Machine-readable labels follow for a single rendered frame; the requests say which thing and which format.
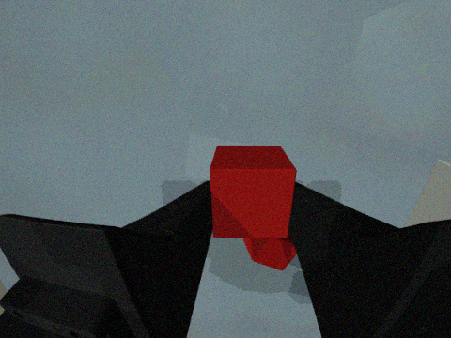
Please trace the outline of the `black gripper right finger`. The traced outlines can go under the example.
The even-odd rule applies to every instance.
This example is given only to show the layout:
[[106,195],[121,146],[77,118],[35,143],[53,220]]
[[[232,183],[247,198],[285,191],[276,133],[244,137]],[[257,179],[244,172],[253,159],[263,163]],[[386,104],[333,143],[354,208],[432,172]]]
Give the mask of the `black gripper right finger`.
[[322,338],[383,338],[451,263],[451,219],[397,228],[296,181],[289,232]]

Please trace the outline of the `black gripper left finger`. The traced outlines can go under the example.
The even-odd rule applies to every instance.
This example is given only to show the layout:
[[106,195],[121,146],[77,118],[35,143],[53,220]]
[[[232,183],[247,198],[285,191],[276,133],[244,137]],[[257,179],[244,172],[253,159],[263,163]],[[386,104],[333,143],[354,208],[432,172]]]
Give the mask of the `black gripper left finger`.
[[135,338],[187,338],[211,232],[210,180],[124,228],[0,215],[19,278],[112,298]]

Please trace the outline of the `red cube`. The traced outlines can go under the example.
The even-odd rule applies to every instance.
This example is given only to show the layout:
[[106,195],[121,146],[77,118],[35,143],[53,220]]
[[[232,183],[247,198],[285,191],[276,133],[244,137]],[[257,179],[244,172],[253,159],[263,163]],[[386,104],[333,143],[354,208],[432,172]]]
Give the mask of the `red cube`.
[[285,269],[296,255],[290,232],[288,238],[251,238],[253,260],[263,266]]
[[244,241],[245,247],[247,247],[247,251],[249,252],[249,255],[251,255],[251,258],[253,260],[253,251],[252,251],[251,238],[244,239],[243,241]]
[[296,168],[281,146],[217,146],[210,166],[214,238],[288,238]]

